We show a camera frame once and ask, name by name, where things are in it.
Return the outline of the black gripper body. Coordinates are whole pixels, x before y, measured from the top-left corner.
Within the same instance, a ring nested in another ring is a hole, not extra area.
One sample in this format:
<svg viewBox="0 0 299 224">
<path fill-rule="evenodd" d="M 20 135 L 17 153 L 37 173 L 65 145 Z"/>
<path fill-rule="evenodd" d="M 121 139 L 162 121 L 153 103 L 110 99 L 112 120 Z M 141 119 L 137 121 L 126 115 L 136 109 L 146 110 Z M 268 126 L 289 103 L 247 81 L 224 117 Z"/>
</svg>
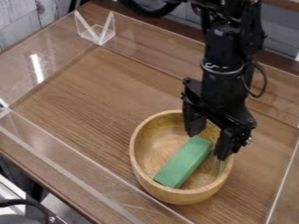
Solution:
<svg viewBox="0 0 299 224">
<path fill-rule="evenodd" d="M 251 95 L 249 85 L 255 71 L 252 59 L 235 66 L 219 66 L 205 59 L 200 63 L 201 80 L 184 78 L 181 100 L 204 109 L 207 122 L 219 128 L 229 128 L 235 134 L 232 152 L 248 144 L 251 131 L 257 126 L 245 105 Z"/>
</svg>

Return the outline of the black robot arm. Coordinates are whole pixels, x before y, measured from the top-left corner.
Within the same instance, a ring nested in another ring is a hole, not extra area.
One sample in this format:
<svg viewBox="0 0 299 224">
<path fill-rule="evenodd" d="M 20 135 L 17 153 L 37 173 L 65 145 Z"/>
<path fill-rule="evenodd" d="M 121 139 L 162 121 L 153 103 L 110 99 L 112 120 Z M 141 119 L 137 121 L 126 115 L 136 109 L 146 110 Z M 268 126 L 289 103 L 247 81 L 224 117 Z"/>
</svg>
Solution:
<svg viewBox="0 0 299 224">
<path fill-rule="evenodd" d="M 184 2 L 200 16 L 205 48 L 200 61 L 201 79 L 181 83 L 181 112 L 187 134 L 200 134 L 207 123 L 219 127 L 213 155 L 224 161 L 251 141 L 257 126 L 245 99 L 260 97 L 249 90 L 253 72 L 263 67 L 255 60 L 265 34 L 261 27 L 261 0 L 162 0 L 162 6 L 148 10 L 136 0 L 118 0 L 136 14 L 160 18 Z"/>
</svg>

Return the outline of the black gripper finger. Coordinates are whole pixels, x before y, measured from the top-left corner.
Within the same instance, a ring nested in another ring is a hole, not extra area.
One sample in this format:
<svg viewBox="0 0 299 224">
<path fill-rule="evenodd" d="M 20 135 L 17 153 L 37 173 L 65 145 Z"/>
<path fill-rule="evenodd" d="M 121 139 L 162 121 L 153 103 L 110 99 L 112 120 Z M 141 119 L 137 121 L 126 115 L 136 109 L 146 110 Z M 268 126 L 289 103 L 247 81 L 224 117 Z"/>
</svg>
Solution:
<svg viewBox="0 0 299 224">
<path fill-rule="evenodd" d="M 213 155 L 217 160 L 224 161 L 232 154 L 235 146 L 235 134 L 229 128 L 225 128 L 219 133 L 219 139 L 215 145 Z"/>
<path fill-rule="evenodd" d="M 199 135 L 207 127 L 204 109 L 184 101 L 181 106 L 184 129 L 189 137 Z"/>
</svg>

